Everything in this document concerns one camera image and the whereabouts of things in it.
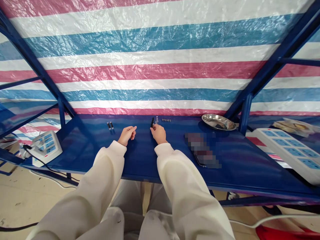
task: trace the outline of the blue table surface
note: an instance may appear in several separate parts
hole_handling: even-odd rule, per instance
[[[58,131],[63,153],[48,165],[65,172],[85,173],[101,147],[108,147],[113,140],[118,140],[124,127],[137,126],[136,138],[127,146],[122,177],[160,182],[154,152],[156,142],[150,132],[152,117],[155,116],[77,115]],[[171,119],[170,123],[159,122],[166,130],[167,141],[196,165],[209,188],[288,199],[320,199],[317,188],[305,186],[237,130],[215,131],[200,117],[159,116],[160,120],[162,118]],[[107,127],[106,123],[110,121],[114,131]],[[211,142],[215,143],[222,167],[199,166],[185,143],[185,133],[213,133],[215,138]],[[34,167],[31,159],[23,165]]]

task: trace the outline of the black cable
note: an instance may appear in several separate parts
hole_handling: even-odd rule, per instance
[[[39,158],[33,156],[33,155],[28,151],[28,149],[31,148],[29,145],[23,145],[23,148],[24,148],[24,150],[26,150],[32,157],[34,157],[35,159],[37,159],[38,161],[40,161],[49,171],[55,172],[55,173],[60,173],[60,174],[62,174],[62,175],[64,175],[64,176],[67,177],[66,174],[64,174],[64,173],[62,173],[62,172],[58,172],[58,171],[52,170],[51,168],[48,167],[47,164],[45,164],[44,162],[42,162]]]
[[[26,226],[22,226],[22,227],[17,227],[17,228],[4,228],[4,227],[0,227],[0,232],[15,232],[15,231],[20,231],[29,227],[33,227],[35,225],[37,225],[38,223],[32,223]]]

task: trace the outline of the white sweatshirt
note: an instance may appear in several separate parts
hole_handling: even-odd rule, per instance
[[[101,148],[77,189],[64,196],[27,239],[123,239],[123,212],[108,206],[122,175],[126,151],[116,141],[108,148]],[[234,239],[226,213],[209,193],[194,164],[169,143],[158,145],[155,152],[160,179],[172,203],[171,221],[179,238]],[[149,211],[139,240],[173,239],[163,227],[164,219],[159,213]]]

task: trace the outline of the power cord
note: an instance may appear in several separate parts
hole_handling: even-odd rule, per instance
[[[248,225],[248,224],[245,224],[243,222],[239,222],[239,221],[236,221],[236,220],[229,220],[230,222],[233,222],[233,223],[237,223],[237,224],[240,224],[240,225],[243,225],[245,227],[248,227],[248,228],[257,228],[258,226],[260,226],[262,223],[264,222],[267,222],[267,221],[270,221],[270,220],[274,220],[274,219],[280,219],[280,218],[297,218],[297,217],[305,217],[305,218],[318,218],[320,217],[319,214],[286,214],[286,215],[276,215],[276,216],[271,216],[271,217],[267,217],[267,218],[263,218],[261,220],[259,220],[258,222],[256,222],[255,224],[253,225]]]
[[[62,172],[58,172],[58,171],[55,171],[55,170],[52,170],[51,168],[49,168],[48,167],[48,165],[47,164],[45,164],[43,161],[41,161],[39,158],[37,158],[37,157],[35,157],[34,155],[32,155],[30,152],[29,152],[29,149],[32,149],[32,147],[30,147],[29,145],[23,145],[23,149],[24,150],[26,150],[27,151],[27,153],[29,153],[32,157],[34,157],[35,159],[37,159],[38,161],[40,161],[49,171],[51,171],[51,172],[55,172],[55,173],[60,173],[60,174],[62,174],[62,175],[64,175],[64,176],[66,176],[67,177],[67,175],[66,174],[64,174],[64,173],[62,173]]]
[[[29,224],[29,225],[26,225],[26,226],[22,226],[22,227],[17,227],[17,228],[0,227],[0,232],[16,232],[16,231],[20,231],[20,230],[23,230],[23,229],[26,229],[26,228],[29,228],[29,227],[33,227],[33,226],[35,226],[37,224],[38,224],[38,222]]]
[[[62,187],[62,188],[76,188],[76,187],[74,187],[74,186],[65,187],[65,186],[63,186],[60,182],[58,182],[57,180],[55,180],[54,178],[50,178],[50,177],[48,177],[48,176],[45,176],[45,175],[36,173],[36,172],[34,172],[34,171],[31,171],[31,170],[29,170],[29,172],[32,173],[33,175],[50,179],[50,180],[54,181],[55,183],[57,183],[57,184],[58,184],[60,187]]]

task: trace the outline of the red object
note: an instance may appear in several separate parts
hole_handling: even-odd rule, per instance
[[[263,142],[261,142],[257,137],[247,137],[247,138],[257,146],[266,147],[266,145]]]
[[[320,240],[320,233],[309,229],[304,232],[284,232],[273,228],[259,226],[256,233],[260,240]]]

